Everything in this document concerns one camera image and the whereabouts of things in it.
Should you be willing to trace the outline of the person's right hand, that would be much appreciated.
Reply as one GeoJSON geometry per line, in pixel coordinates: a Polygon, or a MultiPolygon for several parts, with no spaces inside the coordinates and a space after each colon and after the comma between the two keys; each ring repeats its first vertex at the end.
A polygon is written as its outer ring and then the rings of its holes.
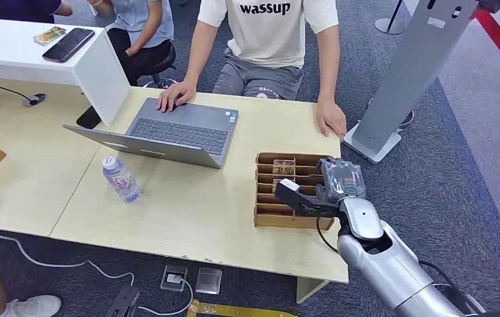
{"type": "Polygon", "coordinates": [[[196,94],[196,81],[181,81],[171,84],[161,92],[156,107],[161,112],[171,112],[176,107],[190,101],[196,94]]]}

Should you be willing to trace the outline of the person's left hand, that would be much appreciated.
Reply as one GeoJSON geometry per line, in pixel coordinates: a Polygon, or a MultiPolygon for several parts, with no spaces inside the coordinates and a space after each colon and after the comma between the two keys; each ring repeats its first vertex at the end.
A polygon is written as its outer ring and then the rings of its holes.
{"type": "Polygon", "coordinates": [[[333,101],[319,100],[316,108],[316,123],[325,137],[331,133],[340,140],[347,133],[346,116],[333,101]]]}

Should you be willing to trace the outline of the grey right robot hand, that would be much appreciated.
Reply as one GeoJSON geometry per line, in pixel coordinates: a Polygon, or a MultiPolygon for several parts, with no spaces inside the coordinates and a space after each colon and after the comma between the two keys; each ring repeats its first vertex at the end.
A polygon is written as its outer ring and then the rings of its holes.
{"type": "Polygon", "coordinates": [[[366,197],[366,186],[361,166],[342,158],[321,158],[317,165],[323,175],[324,184],[315,186],[316,196],[335,203],[345,197],[366,197]]]}

